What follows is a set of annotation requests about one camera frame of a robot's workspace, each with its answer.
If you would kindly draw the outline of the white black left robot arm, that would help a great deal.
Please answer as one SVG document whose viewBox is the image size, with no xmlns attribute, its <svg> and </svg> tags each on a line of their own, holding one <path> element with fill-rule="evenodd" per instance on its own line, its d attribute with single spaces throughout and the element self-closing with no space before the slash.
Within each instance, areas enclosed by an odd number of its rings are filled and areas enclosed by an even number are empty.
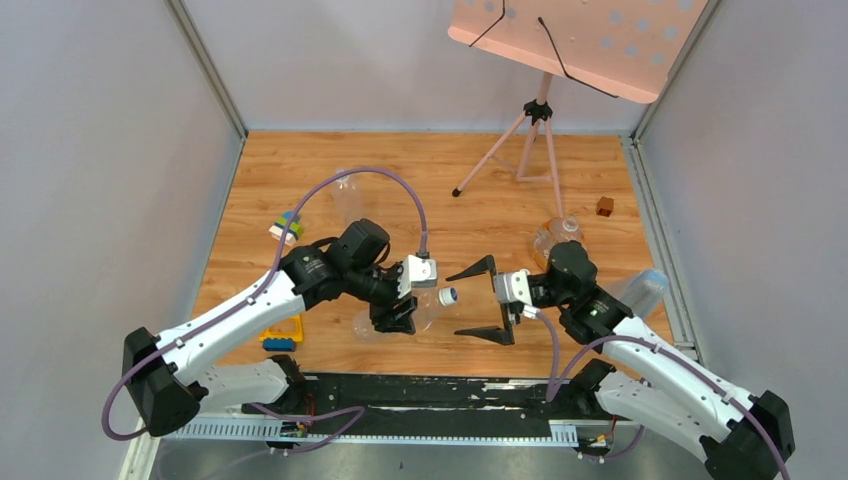
<svg viewBox="0 0 848 480">
<path fill-rule="evenodd" d="M 294 247 L 237 295 L 158 334 L 140 327 L 124 339 L 122 384 L 152 437 L 170 434 L 203 410 L 249 402 L 298 411 L 306 386 L 276 360 L 245 368 L 216 362 L 266 328 L 347 294 L 367 303 L 380 333 L 413 334 L 414 292 L 435 284 L 427 253 L 381 265 L 390 237 L 360 219 L 338 237 Z"/>
</svg>

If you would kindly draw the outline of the orange label plastic bottle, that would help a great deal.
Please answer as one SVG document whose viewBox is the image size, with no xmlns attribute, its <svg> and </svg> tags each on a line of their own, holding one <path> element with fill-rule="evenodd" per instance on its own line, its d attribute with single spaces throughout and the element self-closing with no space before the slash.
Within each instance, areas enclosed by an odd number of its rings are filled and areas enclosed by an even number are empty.
<svg viewBox="0 0 848 480">
<path fill-rule="evenodd" d="M 532 243 L 532 256 L 536 265 L 545 270 L 551 249 L 558 243 L 569 241 L 585 243 L 576 217 L 555 217 L 545 222 L 537 229 Z"/>
</svg>

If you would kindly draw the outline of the clear bottle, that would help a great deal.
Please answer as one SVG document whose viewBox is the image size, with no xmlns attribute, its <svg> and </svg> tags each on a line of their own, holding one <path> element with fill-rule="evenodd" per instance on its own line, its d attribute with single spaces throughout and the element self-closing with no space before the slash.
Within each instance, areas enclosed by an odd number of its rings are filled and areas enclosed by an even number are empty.
<svg viewBox="0 0 848 480">
<path fill-rule="evenodd" d="M 392 310 L 368 307 L 352 320 L 354 336 L 374 343 L 390 336 L 415 335 L 426 331 L 448 308 L 456 305 L 459 294 L 453 287 L 416 288 Z"/>
<path fill-rule="evenodd" d="M 364 216 L 364 200 L 361 188 L 354 175 L 335 179 L 331 185 L 331 196 L 344 226 Z"/>
</svg>

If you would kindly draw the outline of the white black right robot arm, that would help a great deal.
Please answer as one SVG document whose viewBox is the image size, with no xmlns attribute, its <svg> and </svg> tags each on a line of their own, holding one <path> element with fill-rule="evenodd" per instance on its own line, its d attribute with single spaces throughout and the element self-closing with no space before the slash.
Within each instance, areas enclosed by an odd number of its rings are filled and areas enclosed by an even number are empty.
<svg viewBox="0 0 848 480">
<path fill-rule="evenodd" d="M 545 309 L 555 307 L 582 347 L 565 367 L 553 354 L 546 401 L 571 386 L 580 415 L 605 411 L 635 421 L 689 451 L 714 479 L 788 478 L 795 441 L 787 403 L 772 391 L 754 395 L 734 385 L 660 338 L 598 285 L 597 268 L 579 242 L 556 244 L 540 274 L 500 272 L 487 255 L 454 277 L 484 273 L 504 325 L 464 335 L 510 345 L 519 317 L 544 320 Z"/>
</svg>

